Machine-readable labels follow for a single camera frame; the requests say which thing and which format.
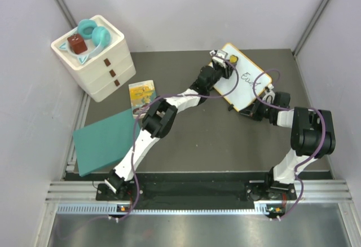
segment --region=teal headphones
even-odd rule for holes
[[[72,32],[72,34],[74,33],[80,34],[84,39],[91,39],[95,49],[87,54],[77,55],[70,49],[68,41],[61,44],[59,49],[66,50],[72,56],[77,57],[81,64],[84,64],[88,58],[99,55],[112,40],[110,32],[104,26],[98,26],[95,21],[88,19],[81,20],[78,27]]]
[[[111,34],[104,26],[97,26],[93,20],[81,20],[78,25],[78,34],[84,39],[91,39],[97,47],[105,48],[111,42]]]

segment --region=cable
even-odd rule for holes
[[[134,175],[134,182],[135,182],[135,185],[136,185],[136,188],[137,188],[137,195],[135,197],[135,200],[133,202],[133,205],[130,207],[130,209],[128,210],[128,212],[123,216],[121,217],[119,220],[124,220],[125,218],[127,218],[130,213],[133,211],[133,209],[136,207],[138,201],[139,201],[139,191],[140,191],[140,186],[139,186],[139,182],[138,182],[138,177],[135,173],[135,169],[134,169],[134,152],[135,152],[135,141],[136,141],[136,137],[135,137],[135,133],[136,133],[136,129],[137,129],[137,124],[138,124],[138,121],[139,121],[139,117],[140,115],[145,112],[147,110],[147,108],[149,108],[151,105],[153,105],[155,102],[157,102],[159,99],[162,99],[162,98],[182,98],[184,96],[198,96],[198,97],[201,97],[201,98],[207,98],[207,99],[219,99],[219,98],[224,98],[225,96],[231,94],[233,91],[235,91],[235,89],[237,88],[238,86],[238,83],[239,83],[239,73],[236,69],[236,67],[230,63],[228,60],[225,60],[224,58],[221,58],[221,57],[218,57],[218,56],[215,56],[213,55],[212,57],[217,57],[217,58],[220,58],[222,59],[227,65],[229,65],[231,68],[233,68],[233,70],[235,71],[236,73],[236,77],[237,77],[237,80],[236,80],[236,83],[234,85],[234,87],[226,94],[223,94],[223,95],[220,95],[220,96],[205,96],[205,95],[200,95],[200,94],[182,94],[182,95],[178,95],[178,94],[166,94],[166,95],[162,95],[162,96],[159,96],[157,97],[155,100],[153,100],[152,102],[150,102],[147,106],[145,106],[141,112],[137,115],[136,119],[135,119],[135,122],[134,122],[134,127],[133,127],[133,149],[132,149],[132,154],[131,154],[131,158],[130,158],[130,164],[131,164],[131,171]]]
[[[131,154],[131,159],[130,159],[130,163],[131,163],[131,171],[134,175],[134,182],[135,182],[135,186],[137,188],[137,195],[135,197],[135,200],[133,201],[133,203],[131,203],[130,205],[130,208],[128,210],[128,212],[123,215],[122,217],[118,218],[117,221],[120,221],[120,220],[124,220],[126,219],[130,213],[134,210],[134,208],[136,207],[138,201],[139,201],[139,191],[140,191],[140,186],[139,186],[139,181],[138,181],[138,177],[135,173],[135,169],[134,169],[134,152],[135,152],[135,141],[136,141],[136,137],[135,137],[135,133],[137,131],[137,124],[138,124],[138,121],[139,121],[139,118],[140,118],[140,115],[146,111],[147,108],[149,108],[151,105],[153,105],[155,102],[157,102],[159,99],[163,99],[163,98],[173,98],[173,97],[177,97],[177,98],[182,98],[182,97],[185,97],[185,96],[198,96],[198,97],[201,97],[201,98],[207,98],[207,99],[219,99],[219,98],[223,98],[229,94],[231,94],[233,91],[235,91],[235,89],[237,88],[238,86],[238,83],[239,83],[239,73],[238,73],[238,70],[236,69],[236,67],[230,63],[228,60],[225,60],[224,58],[221,58],[219,56],[216,56],[216,55],[213,55],[212,57],[217,57],[217,58],[220,58],[222,59],[228,66],[230,66],[231,68],[233,68],[233,70],[235,71],[236,73],[236,83],[234,85],[234,87],[228,92],[228,93],[225,93],[223,95],[220,95],[220,96],[205,96],[205,95],[199,95],[199,94],[181,94],[181,95],[178,95],[178,94],[165,94],[165,95],[161,95],[159,97],[156,97],[152,102],[150,102],[149,104],[147,104],[147,106],[145,106],[141,111],[140,113],[137,115],[135,121],[134,121],[134,126],[133,126],[133,149],[132,149],[132,154]],[[108,219],[109,217],[108,216],[97,216],[97,217],[94,217],[90,220],[88,220],[87,222],[85,222],[84,224],[82,224],[81,226],[79,226],[78,228],[76,228],[73,232],[71,232],[68,236],[66,237],[62,237],[60,235],[60,227],[59,225],[57,224],[57,227],[56,227],[56,234],[58,236],[59,239],[61,240],[67,240],[69,238],[71,238],[76,232],[78,232],[80,229],[82,229],[84,226],[88,225],[89,223],[95,221],[95,220],[98,220],[98,219]]]
[[[98,190],[98,188],[96,188],[96,187],[94,186],[94,181],[92,181],[91,184],[93,185],[93,187],[94,187],[96,190]]]
[[[132,206],[132,204],[133,204],[133,198],[132,198],[132,196],[131,196],[131,192],[130,192],[130,191],[128,192],[128,195],[129,195],[129,200],[130,200],[130,206]]]
[[[286,205],[287,205],[287,195],[285,193],[282,193],[282,207],[286,209]]]
[[[277,69],[269,69],[267,71],[264,71],[262,72],[260,75],[257,76],[257,78],[254,80],[253,82],[253,86],[252,86],[252,89],[253,89],[253,94],[256,96],[256,98],[261,102],[263,103],[264,105],[267,105],[269,107],[272,107],[272,108],[275,108],[275,109],[278,109],[278,110],[281,110],[281,111],[291,111],[292,109],[288,109],[288,108],[282,108],[282,107],[278,107],[278,106],[275,106],[275,105],[272,105],[270,103],[267,103],[267,102],[264,102],[257,94],[256,94],[256,87],[255,87],[255,84],[257,82],[257,80],[264,74],[266,73],[270,73],[270,72],[277,72],[278,73],[278,79],[277,81],[279,80],[280,76],[281,76],[281,73],[279,72],[279,70]],[[297,175],[297,169],[308,163],[309,161],[311,161],[321,150],[322,146],[323,146],[323,143],[325,141],[325,136],[326,136],[326,124],[325,124],[325,119],[323,118],[322,114],[315,108],[309,108],[311,110],[313,110],[317,115],[318,117],[320,118],[320,121],[321,121],[321,126],[322,126],[322,133],[321,133],[321,141],[319,143],[319,145],[317,146],[316,150],[314,151],[314,153],[312,153],[312,155],[310,157],[308,157],[306,160],[300,162],[299,164],[297,164],[295,167],[294,167],[294,178],[295,180],[299,181],[300,184],[301,184],[301,191],[300,191],[300,194],[298,195],[296,201],[294,202],[294,204],[291,206],[291,208],[282,216],[279,218],[279,220],[282,220],[283,218],[285,218],[288,214],[290,214],[294,208],[297,206],[297,204],[299,203],[299,201],[301,200],[302,198],[302,195],[303,195],[303,191],[305,189],[305,186],[303,184],[303,181],[302,179],[300,179]]]

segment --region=metal plate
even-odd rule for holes
[[[338,205],[299,205],[281,222],[264,216],[135,215],[118,224],[90,215],[57,215],[49,247],[351,246]]]
[[[122,204],[60,204],[57,214],[83,214],[83,215],[123,215],[119,208]],[[205,210],[162,210],[143,209],[133,210],[132,215],[264,215],[268,214],[267,206],[255,204],[254,209],[205,209]]]
[[[196,174],[189,174],[190,177],[197,176]],[[229,182],[232,178],[238,177],[237,173],[216,173],[214,177],[227,176]],[[159,173],[157,177],[166,177],[167,174]],[[304,180],[305,190],[303,198],[300,203],[338,203],[348,202],[352,203],[351,194],[344,180]],[[52,182],[48,194],[46,196],[47,202],[61,202],[61,203],[90,203],[96,202],[96,190],[99,183],[103,182]],[[301,185],[299,182],[294,183],[296,193],[300,193]],[[259,204],[273,204],[279,201],[259,201]]]

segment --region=headphone ear cup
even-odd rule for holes
[[[84,39],[91,39],[94,29],[96,29],[97,24],[93,20],[81,20],[78,24],[78,34]]]
[[[104,26],[98,26],[93,30],[91,40],[95,47],[101,45],[101,47],[105,48],[111,42],[111,34]]]

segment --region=small booklet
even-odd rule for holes
[[[132,83],[129,85],[129,94],[133,117],[136,118],[141,113],[140,118],[143,118],[149,108],[142,110],[156,98],[153,81]]]

